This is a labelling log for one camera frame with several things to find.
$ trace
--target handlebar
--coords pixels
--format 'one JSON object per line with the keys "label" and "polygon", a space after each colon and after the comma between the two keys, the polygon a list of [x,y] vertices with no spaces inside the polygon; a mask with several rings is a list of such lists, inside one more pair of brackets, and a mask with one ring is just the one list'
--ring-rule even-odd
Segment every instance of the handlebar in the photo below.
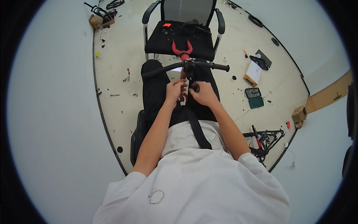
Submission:
{"label": "handlebar", "polygon": [[[203,61],[194,61],[194,64],[195,64],[195,66],[209,67],[211,69],[219,69],[219,70],[224,70],[226,72],[228,72],[230,70],[230,66],[228,66],[228,65],[219,65],[219,64],[207,63],[207,62],[203,62]],[[169,70],[179,68],[179,67],[184,67],[184,66],[185,66],[185,62],[179,62],[179,63],[175,63],[175,64],[172,64],[172,65],[168,65],[168,66],[165,66],[163,68],[159,68],[159,69],[156,69],[154,71],[144,73],[143,74],[143,79],[151,78],[154,75],[157,75],[159,73],[167,72]]]}

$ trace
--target tiled floor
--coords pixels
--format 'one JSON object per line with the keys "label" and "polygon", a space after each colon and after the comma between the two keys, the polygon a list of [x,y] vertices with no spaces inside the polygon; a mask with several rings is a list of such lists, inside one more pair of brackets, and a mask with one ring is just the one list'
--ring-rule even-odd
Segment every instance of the tiled floor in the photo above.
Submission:
{"label": "tiled floor", "polygon": [[[100,3],[105,8],[110,0]],[[100,52],[102,59],[95,59],[97,86],[102,92],[100,102],[110,137],[115,148],[121,146],[122,153],[118,153],[127,172],[132,170],[130,162],[130,139],[136,128],[138,112],[143,109],[142,80],[140,69],[145,62],[142,16],[154,0],[128,0],[117,7],[118,14],[115,24],[95,33],[95,40],[101,41],[95,45],[95,52]],[[242,10],[229,8],[221,1],[216,7],[222,12],[226,29],[215,56],[214,63],[230,65],[230,71],[212,70],[219,88],[220,99],[231,118],[240,130],[252,132],[251,125],[258,131],[279,130],[287,131],[276,146],[271,149],[265,160],[267,169],[275,163],[293,133],[293,110],[306,103],[308,92],[300,78],[299,71],[286,51],[277,47],[271,41],[272,35],[265,29],[254,25],[247,13]],[[150,35],[160,20],[160,7],[152,13],[148,23]],[[217,17],[214,14],[210,24],[213,41],[217,36]],[[249,60],[244,57],[243,49],[249,55],[254,55],[260,49],[271,61],[269,71],[263,71],[257,87],[264,97],[264,106],[250,109],[248,100],[244,96],[244,89],[252,85],[242,79]],[[179,58],[168,55],[159,55],[163,66],[180,62]],[[123,82],[130,70],[130,80]],[[168,74],[175,80],[178,75]],[[287,129],[286,122],[291,122],[291,129]],[[247,138],[251,146],[257,147],[254,138]]]}

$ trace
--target paper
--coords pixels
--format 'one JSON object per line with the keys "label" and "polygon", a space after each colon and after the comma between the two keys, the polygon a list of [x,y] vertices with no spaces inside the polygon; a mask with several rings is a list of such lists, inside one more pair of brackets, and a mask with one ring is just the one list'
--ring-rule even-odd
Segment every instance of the paper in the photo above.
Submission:
{"label": "paper", "polygon": [[246,75],[250,77],[255,83],[258,84],[262,72],[262,68],[258,66],[255,62],[251,61],[250,66],[246,72]]}
{"label": "paper", "polygon": [[174,69],[172,69],[171,71],[181,72],[181,71],[182,71],[182,68],[181,68],[181,67],[179,67],[179,68],[174,68]]}

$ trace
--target black strap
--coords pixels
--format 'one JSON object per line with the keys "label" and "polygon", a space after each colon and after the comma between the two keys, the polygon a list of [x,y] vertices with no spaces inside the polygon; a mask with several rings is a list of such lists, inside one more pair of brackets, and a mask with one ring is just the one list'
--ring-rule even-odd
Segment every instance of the black strap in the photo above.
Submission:
{"label": "black strap", "polygon": [[196,117],[194,111],[188,106],[185,106],[184,109],[185,109],[185,111],[187,113],[190,126],[192,127],[195,139],[197,140],[200,148],[202,148],[202,149],[213,149],[211,147],[211,144],[205,138],[203,130],[202,130],[200,124],[199,124],[198,118]]}

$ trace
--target white wall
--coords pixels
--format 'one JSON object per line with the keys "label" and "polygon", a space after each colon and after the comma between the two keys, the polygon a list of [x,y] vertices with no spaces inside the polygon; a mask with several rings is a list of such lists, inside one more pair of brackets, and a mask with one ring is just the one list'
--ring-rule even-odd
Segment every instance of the white wall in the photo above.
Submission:
{"label": "white wall", "polygon": [[333,199],[342,180],[348,137],[347,96],[307,116],[289,150],[296,169],[289,170],[293,155],[286,152],[272,174],[290,198],[289,224],[315,223]]}
{"label": "white wall", "polygon": [[[300,68],[311,95],[349,70],[341,39],[317,1],[232,1],[261,20],[280,40]],[[315,83],[317,79],[321,80],[318,85]]]}
{"label": "white wall", "polygon": [[45,1],[11,71],[11,152],[48,223],[91,223],[108,184],[124,178],[98,109],[87,10],[80,0]]}

